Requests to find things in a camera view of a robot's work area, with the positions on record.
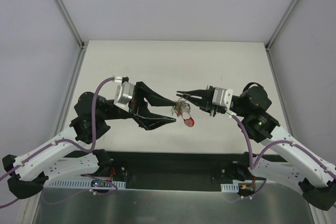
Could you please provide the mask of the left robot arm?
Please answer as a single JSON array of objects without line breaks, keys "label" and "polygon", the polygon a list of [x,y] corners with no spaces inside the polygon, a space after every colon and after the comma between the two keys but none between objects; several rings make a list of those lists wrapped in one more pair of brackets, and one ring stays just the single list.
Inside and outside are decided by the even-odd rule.
[{"label": "left robot arm", "polygon": [[77,117],[52,139],[21,156],[7,155],[2,162],[9,191],[17,199],[30,198],[59,179],[76,175],[106,176],[112,161],[96,141],[109,130],[108,120],[133,119],[146,131],[176,120],[150,112],[148,105],[172,107],[175,102],[127,77],[109,77],[94,93],[84,92],[74,106]]}]

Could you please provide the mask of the metal key holder red handle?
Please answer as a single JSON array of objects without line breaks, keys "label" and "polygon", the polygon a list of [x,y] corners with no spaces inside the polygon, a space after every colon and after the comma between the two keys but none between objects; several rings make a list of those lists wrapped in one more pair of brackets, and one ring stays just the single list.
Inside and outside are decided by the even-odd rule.
[{"label": "metal key holder red handle", "polygon": [[182,118],[184,124],[187,127],[193,127],[195,121],[191,116],[191,105],[183,98],[175,101],[174,105],[171,108],[172,115],[176,115],[178,118]]}]

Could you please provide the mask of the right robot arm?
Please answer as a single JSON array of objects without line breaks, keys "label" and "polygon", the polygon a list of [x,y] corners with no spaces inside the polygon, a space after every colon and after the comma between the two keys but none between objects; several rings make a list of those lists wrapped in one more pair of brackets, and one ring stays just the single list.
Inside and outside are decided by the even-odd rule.
[{"label": "right robot arm", "polygon": [[176,95],[210,116],[227,114],[237,122],[248,148],[248,161],[236,166],[240,178],[253,175],[276,182],[320,210],[335,207],[335,165],[306,148],[267,112],[272,102],[261,84],[248,83],[240,95],[212,86]]}]

